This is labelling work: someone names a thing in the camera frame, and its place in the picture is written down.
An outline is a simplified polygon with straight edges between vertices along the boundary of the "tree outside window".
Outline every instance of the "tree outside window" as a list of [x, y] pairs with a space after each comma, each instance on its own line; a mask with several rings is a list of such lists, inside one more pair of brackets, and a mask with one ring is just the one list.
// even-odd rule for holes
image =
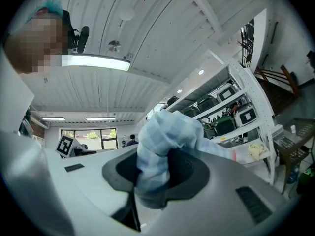
[[99, 136], [97, 135], [96, 132], [90, 132], [87, 134], [87, 139], [97, 139]]
[[74, 137], [73, 130], [63, 130], [62, 135]]
[[110, 134], [108, 135], [108, 138], [116, 138], [116, 129], [112, 129], [110, 131]]

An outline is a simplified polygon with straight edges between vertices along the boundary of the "fluorescent light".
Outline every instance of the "fluorescent light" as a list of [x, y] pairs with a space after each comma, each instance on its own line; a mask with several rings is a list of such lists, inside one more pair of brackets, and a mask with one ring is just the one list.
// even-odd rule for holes
[[128, 71], [130, 61], [102, 55], [73, 54], [63, 56], [63, 66], [93, 66]]
[[63, 117], [45, 117], [45, 116], [42, 116], [42, 119], [43, 120], [65, 120], [65, 118]]
[[115, 120], [115, 117], [86, 117], [86, 120]]

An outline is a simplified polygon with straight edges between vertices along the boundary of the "crumpled cloth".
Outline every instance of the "crumpled cloth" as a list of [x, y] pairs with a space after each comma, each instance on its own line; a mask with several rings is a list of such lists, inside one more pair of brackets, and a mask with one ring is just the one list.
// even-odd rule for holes
[[232, 159], [232, 153], [203, 137], [202, 124], [179, 111], [154, 113], [139, 133], [136, 192], [152, 193], [165, 186], [169, 179], [167, 154], [173, 148], [193, 148]]

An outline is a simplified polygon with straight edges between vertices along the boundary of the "white ceiling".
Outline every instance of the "white ceiling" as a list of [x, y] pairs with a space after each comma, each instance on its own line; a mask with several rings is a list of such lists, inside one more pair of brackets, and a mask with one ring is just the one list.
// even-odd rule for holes
[[[17, 29], [43, 1], [26, 0], [10, 29]], [[60, 1], [75, 29], [90, 27], [85, 53], [113, 56], [108, 43], [119, 40], [122, 48], [115, 56], [132, 54], [131, 67], [128, 72], [73, 67], [57, 75], [24, 76], [35, 94], [32, 105], [47, 116], [76, 113], [67, 117], [71, 121], [83, 120], [87, 113], [136, 121], [211, 57], [202, 45], [206, 39], [230, 38], [269, 0]], [[121, 20], [121, 11], [129, 7], [135, 17]]]

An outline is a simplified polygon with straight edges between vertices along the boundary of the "white shelf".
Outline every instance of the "white shelf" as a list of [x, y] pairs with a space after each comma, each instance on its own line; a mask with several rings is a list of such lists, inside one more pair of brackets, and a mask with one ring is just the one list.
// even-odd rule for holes
[[238, 91], [236, 94], [232, 95], [231, 97], [229, 97], [225, 101], [223, 101], [223, 102], [217, 104], [216, 106], [202, 112], [201, 114], [198, 114], [197, 116], [194, 116], [193, 119], [200, 119], [204, 116], [210, 116], [211, 114], [220, 111], [221, 109], [230, 105], [231, 102], [236, 101], [239, 97], [241, 97], [246, 92], [247, 92], [246, 88]]
[[181, 101], [185, 100], [188, 96], [190, 96], [191, 94], [193, 94], [196, 90], [198, 90], [201, 86], [203, 86], [206, 83], [209, 83], [213, 78], [215, 77], [220, 77], [220, 74], [222, 75], [222, 73], [226, 73], [227, 74], [227, 78], [220, 81], [220, 83], [218, 85], [215, 85], [213, 88], [211, 88], [211, 90], [209, 91], [212, 92], [214, 90], [216, 90], [217, 88], [219, 88], [221, 85], [224, 85], [225, 83], [227, 83], [231, 78], [229, 76], [229, 72], [228, 72], [228, 64], [223, 64], [221, 65], [214, 73], [209, 73], [208, 75], [206, 75], [202, 80], [199, 81], [199, 83], [197, 83], [191, 90], [189, 90], [187, 93], [183, 94], [177, 101], [175, 101], [172, 105], [168, 106], [166, 108], [167, 111], [170, 111], [172, 108], [174, 108], [176, 105], [180, 104]]
[[247, 169], [253, 172], [256, 176], [260, 177], [265, 182], [270, 183], [270, 174], [264, 161], [260, 160], [259, 163], [247, 167]]
[[219, 143], [219, 142], [237, 137], [239, 135], [242, 135], [248, 131], [251, 131], [251, 130], [261, 126], [262, 124], [263, 124], [263, 120], [257, 118], [255, 121], [251, 122], [250, 124], [247, 124], [243, 127], [236, 128], [234, 131], [227, 133], [225, 135], [216, 136], [215, 138], [211, 139], [211, 141], [214, 143]]
[[267, 158], [271, 155], [270, 151], [268, 150], [268, 148], [266, 148], [266, 146], [264, 145], [264, 143], [258, 138], [256, 140], [253, 140], [249, 143], [241, 143], [240, 145], [238, 146], [235, 146], [235, 147], [230, 147], [228, 148], [227, 150], [232, 152], [232, 151], [235, 151], [236, 153], [236, 161], [240, 164], [249, 164], [248, 166], [246, 167], [251, 167], [251, 166], [254, 166], [254, 164], [252, 164], [253, 162], [259, 162], [259, 161], [255, 161], [249, 151], [248, 151], [248, 148], [251, 144], [262, 144], [265, 149], [266, 149], [266, 152], [263, 153], [259, 160], [262, 160], [264, 158]]

